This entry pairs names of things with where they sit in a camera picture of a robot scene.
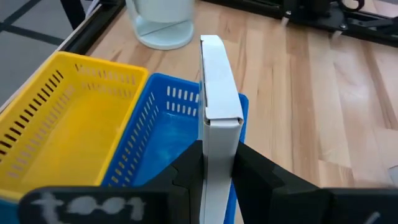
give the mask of white cardboard box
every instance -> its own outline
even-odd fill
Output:
[[[243,112],[223,41],[201,36],[199,139],[203,140],[205,181],[201,224],[222,224]]]

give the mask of wooden table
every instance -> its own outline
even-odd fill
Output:
[[[398,6],[367,1],[396,16]],[[249,98],[246,144],[322,187],[393,187],[398,165],[398,49],[206,2],[187,46],[153,50],[123,10],[89,55],[198,81],[200,34],[217,34]]]

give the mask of blue basket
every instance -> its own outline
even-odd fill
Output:
[[[248,99],[239,94],[244,119]],[[174,161],[198,137],[199,84],[153,74],[141,93],[103,185],[140,186]],[[240,135],[244,141],[246,123]],[[236,193],[229,193],[225,224],[234,223]]]

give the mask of plastic basket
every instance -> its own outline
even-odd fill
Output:
[[[0,114],[0,197],[99,185],[147,70],[58,52]]]
[[[155,177],[198,137],[199,84],[153,74],[137,102],[103,185],[139,186]],[[244,119],[248,99],[239,95]],[[244,141],[246,123],[240,135]],[[225,223],[234,222],[231,187]]]

